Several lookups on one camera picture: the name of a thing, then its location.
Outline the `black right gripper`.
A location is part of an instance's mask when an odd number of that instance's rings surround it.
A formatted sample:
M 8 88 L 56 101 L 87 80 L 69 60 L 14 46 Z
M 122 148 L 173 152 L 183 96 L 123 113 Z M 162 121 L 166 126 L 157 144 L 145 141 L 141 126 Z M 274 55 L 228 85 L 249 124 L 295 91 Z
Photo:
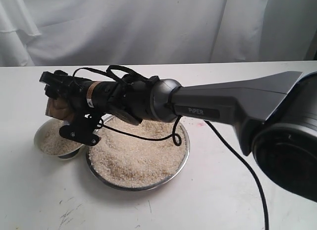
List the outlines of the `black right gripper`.
M 54 73 L 45 71 L 42 73 L 40 83 L 45 84 L 45 95 L 48 98 L 65 99 L 76 113 L 90 113 L 86 100 L 88 86 L 92 80 L 86 78 L 74 78 L 67 73 L 56 70 Z

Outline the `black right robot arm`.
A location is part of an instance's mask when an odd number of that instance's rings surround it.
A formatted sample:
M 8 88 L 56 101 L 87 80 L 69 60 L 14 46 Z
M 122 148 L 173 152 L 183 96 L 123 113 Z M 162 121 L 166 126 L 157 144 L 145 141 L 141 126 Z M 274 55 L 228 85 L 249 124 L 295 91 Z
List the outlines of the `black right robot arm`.
M 40 82 L 46 115 L 68 121 L 66 139 L 95 146 L 104 115 L 138 125 L 192 117 L 231 125 L 244 155 L 281 188 L 317 199 L 317 75 L 282 72 L 252 80 L 184 87 L 173 79 L 146 78 L 111 65 L 108 81 L 92 81 L 56 70 Z

